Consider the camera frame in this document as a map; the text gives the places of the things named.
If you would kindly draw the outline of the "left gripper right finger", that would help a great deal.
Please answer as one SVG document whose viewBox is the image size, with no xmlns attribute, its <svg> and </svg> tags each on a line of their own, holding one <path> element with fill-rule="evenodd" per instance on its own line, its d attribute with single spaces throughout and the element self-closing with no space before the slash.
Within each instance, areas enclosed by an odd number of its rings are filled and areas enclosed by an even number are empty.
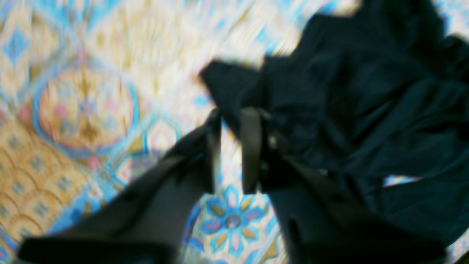
<svg viewBox="0 0 469 264">
<path fill-rule="evenodd" d="M 441 242 L 397 229 L 307 167 L 263 110 L 241 111 L 245 194 L 268 195 L 292 264 L 443 264 Z"/>
</svg>

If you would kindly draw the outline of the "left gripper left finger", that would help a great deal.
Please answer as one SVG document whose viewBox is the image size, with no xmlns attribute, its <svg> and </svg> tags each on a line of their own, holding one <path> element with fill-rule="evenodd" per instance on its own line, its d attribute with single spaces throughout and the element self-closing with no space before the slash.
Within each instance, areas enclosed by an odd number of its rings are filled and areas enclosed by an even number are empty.
<svg viewBox="0 0 469 264">
<path fill-rule="evenodd" d="M 195 204 L 213 194 L 221 114 L 169 150 L 99 212 L 65 231 L 25 239 L 20 264 L 174 264 Z"/>
</svg>

